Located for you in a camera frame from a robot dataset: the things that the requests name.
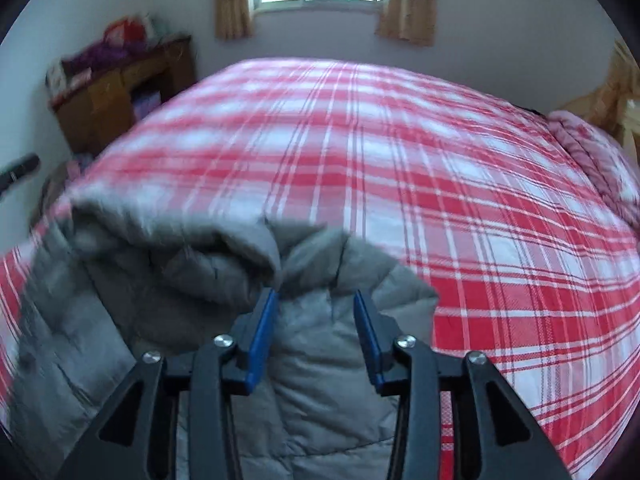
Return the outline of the grey puffer jacket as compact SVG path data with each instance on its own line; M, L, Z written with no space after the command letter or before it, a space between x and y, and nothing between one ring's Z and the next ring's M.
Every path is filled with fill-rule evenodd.
M367 378L356 292L429 340L434 289L384 250L322 224L168 214L89 198L53 222L18 289L9 433L51 479L134 362L226 332L279 296L265 375L233 402L249 479L382 479L397 412Z

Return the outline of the white patterned box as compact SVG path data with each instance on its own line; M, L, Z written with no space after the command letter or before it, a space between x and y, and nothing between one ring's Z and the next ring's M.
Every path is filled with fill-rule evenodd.
M61 60L52 63L46 73L46 87L51 99L55 99L67 90L67 76Z

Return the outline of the brown wooden desk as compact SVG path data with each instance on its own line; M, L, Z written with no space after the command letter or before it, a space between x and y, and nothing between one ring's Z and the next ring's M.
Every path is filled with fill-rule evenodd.
M74 154L100 154L138 121L134 103L159 96L162 104L196 83L191 37L177 35L83 82L50 101Z

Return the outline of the purple items in desk shelf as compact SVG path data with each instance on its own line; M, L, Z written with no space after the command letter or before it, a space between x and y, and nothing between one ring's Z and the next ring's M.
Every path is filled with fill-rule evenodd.
M140 122L143 118L156 110L162 104L162 96L159 91L136 92L131 95L132 112L134 120Z

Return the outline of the purple cloth on desk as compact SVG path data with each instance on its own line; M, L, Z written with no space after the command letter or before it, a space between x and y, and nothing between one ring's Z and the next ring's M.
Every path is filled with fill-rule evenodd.
M107 41L98 41L90 44L85 50L72 55L70 58L62 58L61 63L67 77L76 76L85 70L100 72L110 67L142 55L148 50L145 41L128 41L124 44L111 44Z

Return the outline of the red bag on desk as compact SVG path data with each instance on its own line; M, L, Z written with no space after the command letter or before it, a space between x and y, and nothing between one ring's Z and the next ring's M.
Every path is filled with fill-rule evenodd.
M131 15L109 24L103 40L112 47L142 47L146 45L148 35L142 18Z

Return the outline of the red plaid bed sheet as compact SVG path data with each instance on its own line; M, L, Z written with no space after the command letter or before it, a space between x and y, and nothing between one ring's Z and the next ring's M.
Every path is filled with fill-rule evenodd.
M398 68L234 64L113 142L1 261L1 440L18 289L49 226L89 198L354 234L430 285L435 351L486 354L576 479L636 478L639 235L548 115Z

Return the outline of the folded pink quilt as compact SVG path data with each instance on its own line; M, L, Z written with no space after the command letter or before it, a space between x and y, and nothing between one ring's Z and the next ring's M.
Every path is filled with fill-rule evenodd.
M586 174L608 208L639 235L639 168L620 144L566 110L550 113L548 124L555 140Z

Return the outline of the tan curtain by headboard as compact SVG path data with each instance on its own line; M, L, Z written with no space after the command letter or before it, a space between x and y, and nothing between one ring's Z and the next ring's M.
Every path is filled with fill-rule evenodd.
M608 72L600 86L561 106L611 136L620 130L626 103L639 96L639 66L626 42L616 39Z

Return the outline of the cream wooden headboard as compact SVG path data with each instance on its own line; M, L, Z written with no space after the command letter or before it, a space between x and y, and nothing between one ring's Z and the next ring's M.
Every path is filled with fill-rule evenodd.
M620 127L620 144L636 164L639 162L639 100L626 99L618 113L617 125Z

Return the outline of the right tan curtain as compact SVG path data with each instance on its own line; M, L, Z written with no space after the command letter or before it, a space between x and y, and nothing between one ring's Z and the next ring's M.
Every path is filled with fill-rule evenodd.
M382 0L376 34L419 47L433 47L437 0Z

